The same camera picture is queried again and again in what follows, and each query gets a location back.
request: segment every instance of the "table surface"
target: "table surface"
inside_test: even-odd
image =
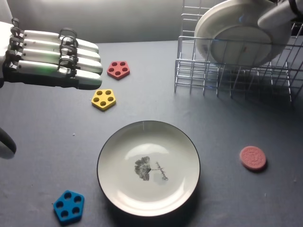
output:
[[[13,159],[0,158],[0,226],[60,226],[53,202],[65,191],[85,196],[73,226],[296,227],[303,222],[303,111],[244,99],[174,93],[177,42],[99,44],[105,69],[127,61],[121,81],[102,74],[117,104],[101,112],[94,91],[6,83],[0,89],[0,126],[15,140]],[[302,106],[301,100],[296,103]],[[201,162],[198,187],[176,211],[135,217],[107,201],[96,168],[100,150],[130,123],[157,120],[177,126],[195,144]],[[239,152],[264,150],[267,169],[246,170]]]

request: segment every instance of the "wire basket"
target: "wire basket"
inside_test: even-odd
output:
[[[240,64],[212,62],[209,60],[209,51],[207,57],[203,58],[197,50],[198,39],[208,41],[209,45],[215,41],[225,45],[228,42],[239,42],[194,37],[199,19],[218,3],[220,2],[183,0],[181,33],[175,63],[175,91],[178,86],[189,86],[190,92],[192,88],[200,87],[203,95],[206,90],[212,89],[216,91],[217,96],[221,91],[229,92],[231,98],[239,93],[245,97],[253,95],[259,99],[264,95],[271,95],[285,97],[290,103],[294,103],[303,87],[303,36],[299,36],[303,23],[293,23],[292,31],[298,30],[297,35],[291,37],[281,54],[257,68],[248,70]]]

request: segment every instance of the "white plate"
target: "white plate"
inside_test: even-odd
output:
[[[197,39],[199,52],[210,62],[239,64],[247,68],[274,59],[284,50],[291,35],[290,22],[268,30],[258,27],[259,17],[274,6],[268,0],[228,0],[214,6],[199,20],[195,37],[240,42],[217,40],[210,45],[209,40]]]
[[[180,207],[193,193],[200,161],[191,140],[178,128],[144,121],[125,126],[102,148],[100,187],[121,210],[157,216]]]

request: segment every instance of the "robotic hand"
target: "robotic hand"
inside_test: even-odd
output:
[[[0,88],[4,82],[75,87],[101,86],[103,71],[97,45],[77,39],[70,28],[57,33],[22,31],[19,20],[0,22]],[[0,142],[14,154],[16,145],[0,128]]]

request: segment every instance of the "embossed pattern on pink disc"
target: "embossed pattern on pink disc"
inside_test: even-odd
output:
[[[266,164],[264,152],[257,147],[248,146],[243,148],[240,153],[242,164],[250,170],[260,170]]]

